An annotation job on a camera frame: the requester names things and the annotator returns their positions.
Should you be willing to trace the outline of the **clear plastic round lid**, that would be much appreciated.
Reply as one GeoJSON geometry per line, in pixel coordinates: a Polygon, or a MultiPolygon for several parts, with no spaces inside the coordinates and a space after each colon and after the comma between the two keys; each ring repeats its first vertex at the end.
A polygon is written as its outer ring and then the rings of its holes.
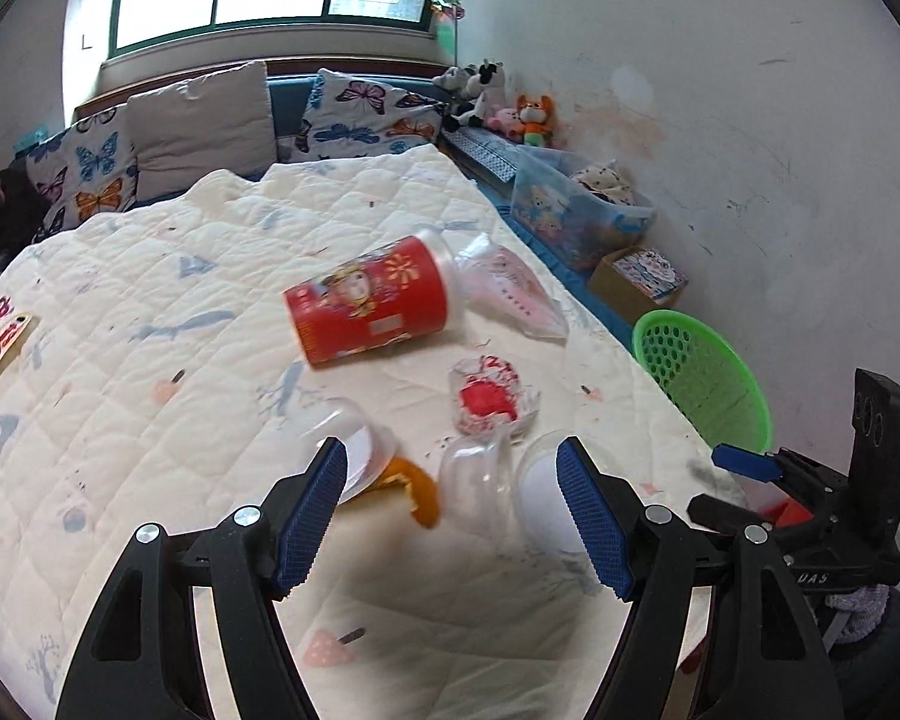
{"type": "Polygon", "coordinates": [[[585,553],[582,539],[557,484],[557,449],[569,431],[549,431],[526,447],[510,494],[525,538],[546,556],[571,559],[585,553]]]}

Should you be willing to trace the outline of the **clear plastic cup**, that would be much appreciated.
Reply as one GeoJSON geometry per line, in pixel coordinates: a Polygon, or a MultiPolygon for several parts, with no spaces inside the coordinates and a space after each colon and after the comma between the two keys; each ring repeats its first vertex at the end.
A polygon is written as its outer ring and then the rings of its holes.
{"type": "Polygon", "coordinates": [[[437,475],[440,513],[460,532],[500,543],[509,520],[510,440],[502,429],[448,444],[437,475]]]}

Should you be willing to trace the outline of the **red white wrapper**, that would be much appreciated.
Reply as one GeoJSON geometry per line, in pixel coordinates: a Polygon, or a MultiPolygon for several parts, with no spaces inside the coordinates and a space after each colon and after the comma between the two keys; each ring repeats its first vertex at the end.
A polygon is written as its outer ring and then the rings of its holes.
{"type": "Polygon", "coordinates": [[[448,383],[453,422],[465,436],[490,436],[499,429],[521,436],[538,416],[541,394],[499,356],[458,361],[448,383]]]}

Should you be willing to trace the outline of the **clear cup with foil lid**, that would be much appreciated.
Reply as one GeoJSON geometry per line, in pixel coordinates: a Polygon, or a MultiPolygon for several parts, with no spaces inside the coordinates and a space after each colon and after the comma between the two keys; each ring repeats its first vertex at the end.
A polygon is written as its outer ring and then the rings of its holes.
{"type": "Polygon", "coordinates": [[[341,504],[370,488],[397,455],[397,438],[390,427],[375,422],[347,398],[329,398],[306,406],[297,424],[301,426],[297,439],[301,470],[307,468],[326,439],[338,439],[344,445],[347,475],[341,504]]]}

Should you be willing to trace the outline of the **pink clear plastic bag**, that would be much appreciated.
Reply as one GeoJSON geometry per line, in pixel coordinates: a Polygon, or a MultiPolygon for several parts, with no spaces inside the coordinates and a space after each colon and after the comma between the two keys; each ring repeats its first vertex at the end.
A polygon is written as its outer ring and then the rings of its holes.
{"type": "Polygon", "coordinates": [[[521,258],[479,234],[455,255],[464,302],[483,316],[510,323],[525,337],[566,341],[569,324],[521,258]]]}

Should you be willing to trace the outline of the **red paper noodle cup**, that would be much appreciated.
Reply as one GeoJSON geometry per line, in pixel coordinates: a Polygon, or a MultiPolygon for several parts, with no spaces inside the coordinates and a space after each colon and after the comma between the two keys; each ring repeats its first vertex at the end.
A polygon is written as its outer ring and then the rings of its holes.
{"type": "Polygon", "coordinates": [[[452,250],[430,229],[302,281],[284,291],[284,301],[312,366],[450,332],[464,312],[452,250]]]}

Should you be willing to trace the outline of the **red plastic stool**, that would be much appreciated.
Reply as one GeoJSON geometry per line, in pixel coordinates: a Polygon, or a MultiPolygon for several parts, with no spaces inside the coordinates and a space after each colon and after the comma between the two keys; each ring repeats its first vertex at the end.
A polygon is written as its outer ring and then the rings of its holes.
{"type": "Polygon", "coordinates": [[[785,528],[798,527],[813,520],[813,514],[798,500],[793,497],[769,505],[767,509],[759,512],[761,527],[768,532],[777,532],[785,528]]]}

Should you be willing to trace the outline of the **green plastic waste basket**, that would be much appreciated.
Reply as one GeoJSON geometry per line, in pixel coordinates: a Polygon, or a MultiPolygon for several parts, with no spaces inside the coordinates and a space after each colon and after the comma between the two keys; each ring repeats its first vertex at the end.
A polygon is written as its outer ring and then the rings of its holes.
{"type": "Polygon", "coordinates": [[[704,322],[678,310],[647,312],[632,329],[632,352],[709,447],[770,449],[774,424],[763,390],[735,349],[704,322]]]}

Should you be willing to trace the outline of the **cardboard box with books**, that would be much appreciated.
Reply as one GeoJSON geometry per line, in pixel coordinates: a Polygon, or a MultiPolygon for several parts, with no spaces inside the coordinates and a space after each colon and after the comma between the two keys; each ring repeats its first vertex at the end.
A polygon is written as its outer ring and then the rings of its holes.
{"type": "Polygon", "coordinates": [[[634,245],[605,255],[587,288],[623,322],[634,325],[652,310],[673,307],[688,283],[662,252],[634,245]]]}

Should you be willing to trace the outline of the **white quilted table cover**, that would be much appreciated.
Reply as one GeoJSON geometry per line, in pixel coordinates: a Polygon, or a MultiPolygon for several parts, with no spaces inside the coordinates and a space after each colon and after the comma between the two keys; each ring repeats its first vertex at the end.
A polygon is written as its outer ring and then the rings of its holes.
{"type": "MultiPolygon", "coordinates": [[[[183,197],[103,213],[24,250],[2,282],[37,321],[0,372],[0,678],[52,717],[80,631],[139,525],[212,527],[299,465],[302,410],[357,403],[435,470],[448,374],[494,355],[650,502],[738,499],[631,353],[564,291],[562,343],[473,316],[334,366],[308,366],[284,291],[413,232],[517,249],[491,202],[430,146],[209,174],[183,197]]],[[[343,505],[278,608],[325,718],[577,718],[626,619],[585,559],[510,530],[426,530],[401,491],[343,505]]]]}

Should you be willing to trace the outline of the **clear plastic storage bin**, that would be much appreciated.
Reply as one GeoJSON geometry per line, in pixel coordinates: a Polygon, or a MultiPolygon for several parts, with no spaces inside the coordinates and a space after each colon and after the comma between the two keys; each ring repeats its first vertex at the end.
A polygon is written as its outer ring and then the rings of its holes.
{"type": "Polygon", "coordinates": [[[515,164],[510,216],[571,270],[593,270],[637,244],[655,221],[655,208],[614,161],[519,146],[515,164]]]}

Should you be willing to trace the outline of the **orange fox plush toy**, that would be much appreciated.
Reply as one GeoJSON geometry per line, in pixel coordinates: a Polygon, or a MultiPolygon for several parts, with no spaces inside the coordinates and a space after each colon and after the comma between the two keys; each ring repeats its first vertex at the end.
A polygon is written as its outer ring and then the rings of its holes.
{"type": "Polygon", "coordinates": [[[521,139],[526,146],[538,148],[551,146],[555,109],[554,101],[548,94],[541,94],[539,98],[532,98],[526,94],[518,96],[517,115],[523,127],[521,139]]]}

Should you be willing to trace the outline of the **pink plush toy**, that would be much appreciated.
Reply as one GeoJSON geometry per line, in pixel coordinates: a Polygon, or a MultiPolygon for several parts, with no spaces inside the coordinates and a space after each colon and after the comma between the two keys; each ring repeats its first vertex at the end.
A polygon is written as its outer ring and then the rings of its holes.
{"type": "Polygon", "coordinates": [[[525,122],[520,119],[520,112],[514,107],[499,109],[496,114],[487,117],[484,126],[509,142],[521,143],[525,138],[525,122]]]}

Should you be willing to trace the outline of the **cow plush toy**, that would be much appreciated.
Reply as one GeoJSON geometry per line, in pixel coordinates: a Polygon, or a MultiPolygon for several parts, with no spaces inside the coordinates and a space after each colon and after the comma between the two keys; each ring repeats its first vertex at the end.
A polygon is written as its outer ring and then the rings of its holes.
{"type": "Polygon", "coordinates": [[[502,62],[484,60],[479,65],[450,67],[432,83],[452,96],[455,107],[443,116],[443,128],[457,132],[463,127],[482,128],[507,106],[505,68],[502,62]]]}

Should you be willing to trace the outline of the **left butterfly pillow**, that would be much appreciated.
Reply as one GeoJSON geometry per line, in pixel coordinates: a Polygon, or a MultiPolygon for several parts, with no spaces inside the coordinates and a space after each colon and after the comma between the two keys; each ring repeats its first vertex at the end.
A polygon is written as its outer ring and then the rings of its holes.
{"type": "Polygon", "coordinates": [[[48,202],[32,242],[79,227],[98,213],[136,202],[137,158],[126,106],[107,107],[35,146],[25,171],[48,202]]]}

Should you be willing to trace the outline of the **butterfly pillow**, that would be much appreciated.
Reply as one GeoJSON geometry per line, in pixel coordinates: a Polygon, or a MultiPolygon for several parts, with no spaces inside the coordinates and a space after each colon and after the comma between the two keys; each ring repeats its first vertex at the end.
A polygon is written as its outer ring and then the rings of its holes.
{"type": "Polygon", "coordinates": [[[269,87],[283,163],[401,154],[436,143],[445,103],[429,83],[392,85],[320,68],[302,103],[302,83],[269,87]]]}
{"type": "Polygon", "coordinates": [[[25,171],[48,202],[32,242],[79,227],[98,213],[136,202],[137,158],[126,106],[107,107],[35,146],[25,171]]]}

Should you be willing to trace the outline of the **right butterfly pillow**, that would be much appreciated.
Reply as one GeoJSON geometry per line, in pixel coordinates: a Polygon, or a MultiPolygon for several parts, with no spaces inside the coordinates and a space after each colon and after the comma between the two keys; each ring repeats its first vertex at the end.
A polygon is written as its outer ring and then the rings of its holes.
{"type": "Polygon", "coordinates": [[[429,83],[392,85],[320,68],[302,103],[302,83],[269,87],[283,163],[401,154],[436,143],[445,103],[429,83]]]}

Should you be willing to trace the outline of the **grey square cushion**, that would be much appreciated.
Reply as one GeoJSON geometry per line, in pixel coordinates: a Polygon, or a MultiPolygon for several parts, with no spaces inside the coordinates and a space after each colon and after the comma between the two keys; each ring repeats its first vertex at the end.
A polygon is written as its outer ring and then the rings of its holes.
{"type": "Polygon", "coordinates": [[[139,203],[185,192],[217,169],[256,176],[278,161],[263,62],[135,94],[126,115],[139,203]]]}

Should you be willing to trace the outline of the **green pinwheel toy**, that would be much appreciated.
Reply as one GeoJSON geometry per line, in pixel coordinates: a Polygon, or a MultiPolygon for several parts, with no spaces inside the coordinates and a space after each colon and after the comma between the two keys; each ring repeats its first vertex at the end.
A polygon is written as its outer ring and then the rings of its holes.
{"type": "Polygon", "coordinates": [[[463,0],[429,0],[429,5],[437,44],[452,59],[452,65],[458,65],[460,21],[466,15],[463,0]]]}

